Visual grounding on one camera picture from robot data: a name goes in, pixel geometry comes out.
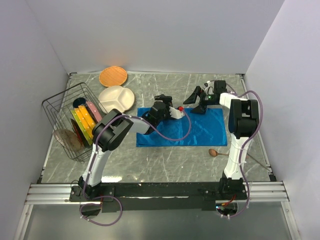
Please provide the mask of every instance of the white sectioned tray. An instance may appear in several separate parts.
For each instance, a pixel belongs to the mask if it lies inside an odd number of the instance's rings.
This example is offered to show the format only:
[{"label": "white sectioned tray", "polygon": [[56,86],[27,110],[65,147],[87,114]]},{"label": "white sectioned tray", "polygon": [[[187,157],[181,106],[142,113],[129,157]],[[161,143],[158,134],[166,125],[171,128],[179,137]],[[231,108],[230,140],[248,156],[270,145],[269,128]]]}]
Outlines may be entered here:
[{"label": "white sectioned tray", "polygon": [[111,86],[103,90],[98,99],[106,110],[105,113],[109,113],[112,109],[117,109],[123,113],[133,106],[135,95],[129,88]]}]

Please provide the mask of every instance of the white plastic part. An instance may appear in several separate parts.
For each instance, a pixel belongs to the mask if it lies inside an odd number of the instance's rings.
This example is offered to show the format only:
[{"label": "white plastic part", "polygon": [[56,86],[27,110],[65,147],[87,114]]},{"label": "white plastic part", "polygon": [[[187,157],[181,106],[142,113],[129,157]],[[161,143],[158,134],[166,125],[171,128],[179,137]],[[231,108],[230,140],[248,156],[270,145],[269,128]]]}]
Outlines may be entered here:
[{"label": "white plastic part", "polygon": [[[242,178],[242,174],[240,171],[240,164],[239,164],[239,155],[242,145],[245,141],[248,140],[248,137],[240,137],[237,139],[234,134],[231,134],[231,148],[229,153],[229,159],[224,169],[224,174],[227,178],[231,179],[240,179]],[[242,164],[242,168],[244,167],[243,164],[245,163],[247,151],[250,145],[250,140],[245,146],[242,151],[240,163]]]},{"label": "white plastic part", "polygon": [[86,170],[84,171],[84,173],[82,175],[83,180],[86,180],[87,175],[89,174],[89,179],[86,182],[86,184],[90,185],[92,187],[94,187],[95,185],[97,185],[98,183],[101,182],[101,178],[102,178],[102,174],[103,174],[105,165],[107,163],[108,157],[111,154],[111,151],[102,152],[101,147],[98,146],[98,154],[94,160],[92,169],[89,172],[89,167],[91,165],[91,162],[93,161],[93,157],[94,157],[95,152],[96,152],[96,144],[94,143],[92,145],[92,153],[91,153],[91,157],[90,157],[88,166],[86,167]]},{"label": "white plastic part", "polygon": [[185,113],[183,111],[175,109],[174,107],[170,106],[169,109],[170,109],[170,116],[174,119],[181,119],[185,116]]},{"label": "white plastic part", "polygon": [[140,119],[130,118],[130,121],[133,122],[133,125],[130,128],[129,133],[145,134],[150,128],[148,124]]},{"label": "white plastic part", "polygon": [[248,99],[245,99],[242,97],[237,97],[237,96],[232,95],[230,93],[224,92],[224,93],[220,94],[219,104],[230,109],[232,99],[240,99],[241,101],[248,101]]}]

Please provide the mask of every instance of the blue mat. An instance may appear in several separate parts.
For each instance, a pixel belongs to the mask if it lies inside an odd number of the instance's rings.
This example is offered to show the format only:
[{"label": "blue mat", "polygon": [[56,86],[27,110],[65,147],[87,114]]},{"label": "blue mat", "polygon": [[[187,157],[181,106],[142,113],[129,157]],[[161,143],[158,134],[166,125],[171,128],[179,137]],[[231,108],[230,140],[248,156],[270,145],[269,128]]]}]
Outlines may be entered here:
[{"label": "blue mat", "polygon": [[[138,117],[141,117],[149,109],[149,107],[139,107]],[[184,110],[192,123],[191,132],[184,140],[169,141],[162,138],[155,131],[149,135],[137,133],[136,146],[227,146],[226,127],[221,108],[208,108],[204,115],[190,113],[192,108],[185,108]],[[188,132],[189,121],[186,117],[178,120],[166,120],[162,121],[156,129],[168,138],[180,139]]]}]

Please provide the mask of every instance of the white wall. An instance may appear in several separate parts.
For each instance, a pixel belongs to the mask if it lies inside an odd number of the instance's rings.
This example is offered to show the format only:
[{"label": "white wall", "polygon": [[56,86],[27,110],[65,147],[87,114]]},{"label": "white wall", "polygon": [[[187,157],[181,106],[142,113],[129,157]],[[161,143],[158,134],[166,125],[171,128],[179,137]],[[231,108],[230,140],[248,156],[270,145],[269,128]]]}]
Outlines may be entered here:
[{"label": "white wall", "polygon": [[285,0],[246,75],[263,101],[262,136],[302,239],[319,239],[320,2]]},{"label": "white wall", "polygon": [[245,73],[284,0],[26,0],[68,72]]},{"label": "white wall", "polygon": [[0,239],[10,240],[52,134],[41,102],[64,89],[68,75],[26,2],[1,3]]}]

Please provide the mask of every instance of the dish rack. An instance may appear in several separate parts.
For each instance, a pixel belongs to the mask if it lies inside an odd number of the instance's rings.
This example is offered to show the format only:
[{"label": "dish rack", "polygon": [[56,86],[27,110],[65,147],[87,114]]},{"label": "dish rack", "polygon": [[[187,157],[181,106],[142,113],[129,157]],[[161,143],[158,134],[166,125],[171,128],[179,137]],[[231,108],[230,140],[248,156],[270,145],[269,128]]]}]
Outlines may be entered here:
[{"label": "dish rack", "polygon": [[[67,129],[75,132],[71,123],[71,119],[74,119],[71,110],[74,109],[73,102],[77,98],[85,98],[87,101],[92,102],[102,117],[106,115],[104,113],[104,107],[90,90],[88,85],[84,82],[81,82],[43,100],[42,107],[53,127],[53,131]],[[70,147],[68,149],[67,147],[64,147],[60,144],[59,146],[64,149],[66,155],[70,159],[79,162],[86,161],[90,157],[92,152],[92,146],[90,148],[83,147],[79,151],[69,150]]]}]

